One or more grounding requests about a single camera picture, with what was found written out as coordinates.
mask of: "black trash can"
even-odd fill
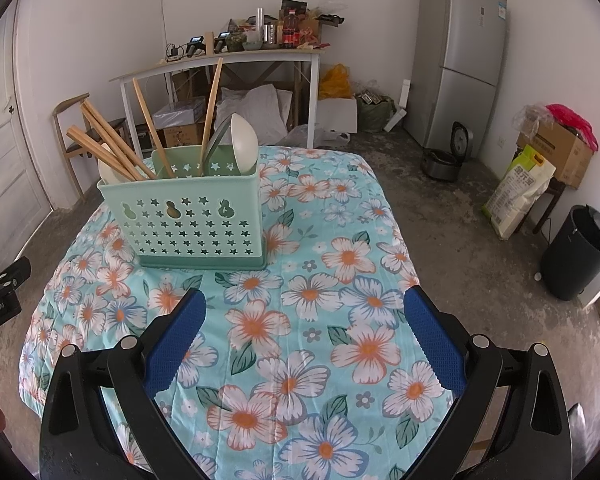
[[[600,272],[600,212],[575,205],[540,260],[542,279],[559,300],[575,298]]]

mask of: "yellow plastic bag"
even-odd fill
[[[318,99],[351,99],[352,97],[347,67],[338,63],[320,79]]]

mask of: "wooden chopstick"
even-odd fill
[[[216,72],[214,73],[214,81],[211,84],[211,92],[209,93],[209,102],[206,105],[206,117],[205,117],[205,129],[202,134],[202,146],[200,146],[200,169],[198,170],[198,176],[204,174],[204,168],[202,162],[205,158],[206,145],[209,142],[209,133],[211,132],[211,123],[214,118],[214,109],[216,108],[216,97],[218,96],[218,84],[220,83],[220,73],[222,72],[222,58],[218,58],[218,64],[216,65]]]
[[[136,89],[136,95],[138,96],[138,102],[140,103],[140,108],[142,109],[144,120],[146,121],[146,125],[149,127],[149,133],[151,134],[151,138],[154,140],[155,149],[158,150],[158,155],[160,156],[160,160],[164,164],[164,169],[167,171],[167,174],[170,178],[175,178],[176,176],[173,173],[173,170],[171,169],[171,164],[169,163],[167,154],[164,152],[164,148],[162,147],[162,143],[160,142],[160,137],[158,137],[158,132],[155,131],[154,121],[151,118],[149,108],[147,108],[146,106],[144,96],[142,95],[142,91],[140,89],[140,84],[138,83],[138,79],[136,78],[134,78],[134,88]]]
[[[95,117],[100,125],[107,131],[109,137],[111,137],[122,149],[122,151],[125,152],[126,156],[128,156],[132,163],[144,171],[146,176],[148,176],[150,179],[158,178],[155,176],[155,173],[151,171],[149,167],[142,161],[142,159],[136,155],[136,152],[132,150],[129,145],[118,135],[118,132],[111,127],[107,120],[100,114],[100,112],[91,104],[89,100],[85,100],[83,106],[85,106],[87,110],[91,112],[91,115],[93,115],[93,117]]]
[[[102,140],[104,140],[107,143],[107,146],[111,148],[111,151],[120,161],[120,163],[122,163],[126,170],[133,175],[134,180],[146,180],[146,177],[142,176],[140,172],[136,170],[135,165],[128,158],[126,158],[125,152],[122,151],[120,146],[118,146],[116,141],[109,135],[108,131],[102,127],[98,120],[93,115],[91,115],[91,112],[87,110],[87,107],[84,104],[80,106],[80,111],[91,123],[91,126],[95,128]]]
[[[120,164],[113,153],[109,153],[107,150],[105,150],[95,140],[91,139],[91,137],[88,136],[84,131],[78,128],[78,126],[74,125],[69,127],[66,135],[71,140],[74,140],[80,144],[85,150],[93,153],[93,156],[104,162],[112,170],[116,170],[119,174],[127,177],[131,181],[135,180],[131,173],[129,173],[128,170],[124,168],[122,164]]]

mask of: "green plastic basket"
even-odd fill
[[[145,267],[263,269],[257,165],[240,174],[231,145],[214,146],[199,177],[200,146],[166,148],[176,178],[152,153],[157,180],[98,189]]]

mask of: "silver screw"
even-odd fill
[[[131,350],[134,346],[136,346],[137,341],[138,340],[136,339],[136,336],[133,335],[123,337],[122,341],[120,341],[120,348],[123,350]]]
[[[474,345],[476,345],[478,348],[487,348],[487,346],[489,346],[489,340],[481,334],[474,335],[473,341]]]
[[[544,346],[542,343],[536,343],[534,345],[534,352],[538,355],[541,355],[542,357],[549,353],[547,347]]]
[[[62,347],[62,351],[60,352],[62,357],[71,357],[75,354],[75,346],[74,345],[66,345]]]

